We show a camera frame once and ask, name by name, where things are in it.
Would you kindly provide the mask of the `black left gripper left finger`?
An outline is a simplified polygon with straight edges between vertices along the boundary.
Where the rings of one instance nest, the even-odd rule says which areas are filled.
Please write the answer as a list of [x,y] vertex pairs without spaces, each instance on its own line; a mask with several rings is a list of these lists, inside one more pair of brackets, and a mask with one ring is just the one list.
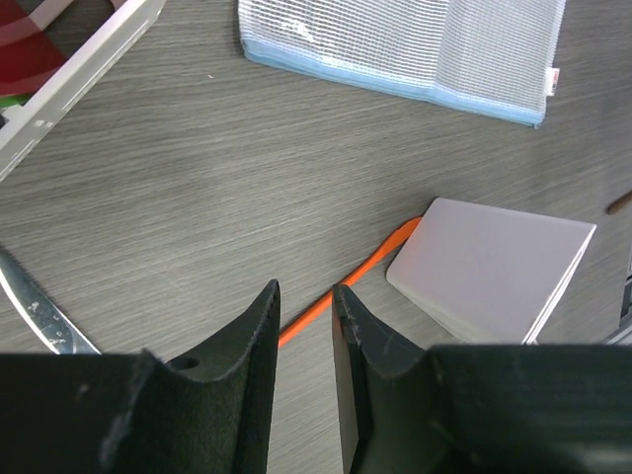
[[263,473],[280,288],[189,351],[4,354],[5,473]]

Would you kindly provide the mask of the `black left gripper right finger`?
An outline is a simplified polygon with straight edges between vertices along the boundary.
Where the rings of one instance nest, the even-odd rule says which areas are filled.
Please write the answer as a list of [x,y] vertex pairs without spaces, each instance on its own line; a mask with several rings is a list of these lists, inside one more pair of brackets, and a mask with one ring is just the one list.
[[422,349],[333,289],[348,473],[627,473],[631,351],[618,345]]

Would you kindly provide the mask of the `silver table knife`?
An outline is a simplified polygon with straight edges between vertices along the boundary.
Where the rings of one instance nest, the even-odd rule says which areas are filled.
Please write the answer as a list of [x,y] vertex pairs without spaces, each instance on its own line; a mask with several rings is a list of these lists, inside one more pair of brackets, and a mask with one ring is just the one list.
[[4,248],[1,249],[1,286],[29,328],[54,354],[101,353]]

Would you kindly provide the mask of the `white utensil container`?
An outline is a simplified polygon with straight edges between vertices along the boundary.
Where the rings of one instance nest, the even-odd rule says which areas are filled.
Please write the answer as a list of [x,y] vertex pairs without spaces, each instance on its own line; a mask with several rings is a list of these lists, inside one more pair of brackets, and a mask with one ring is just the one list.
[[386,279],[465,343],[532,345],[595,231],[593,223],[438,197]]

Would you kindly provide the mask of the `white desktop file organizer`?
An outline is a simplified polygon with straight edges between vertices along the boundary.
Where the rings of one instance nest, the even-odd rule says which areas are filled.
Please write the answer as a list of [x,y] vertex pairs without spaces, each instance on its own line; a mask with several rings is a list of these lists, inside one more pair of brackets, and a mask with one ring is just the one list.
[[[30,14],[41,1],[17,1]],[[1,108],[7,177],[158,19],[165,0],[71,1],[45,33],[65,63],[23,105]]]

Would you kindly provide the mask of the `grey cloth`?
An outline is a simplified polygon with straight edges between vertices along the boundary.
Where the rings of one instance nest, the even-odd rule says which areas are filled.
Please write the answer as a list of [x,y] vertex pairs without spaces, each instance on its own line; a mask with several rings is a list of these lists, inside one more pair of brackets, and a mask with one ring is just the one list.
[[261,64],[538,127],[563,1],[241,1]]

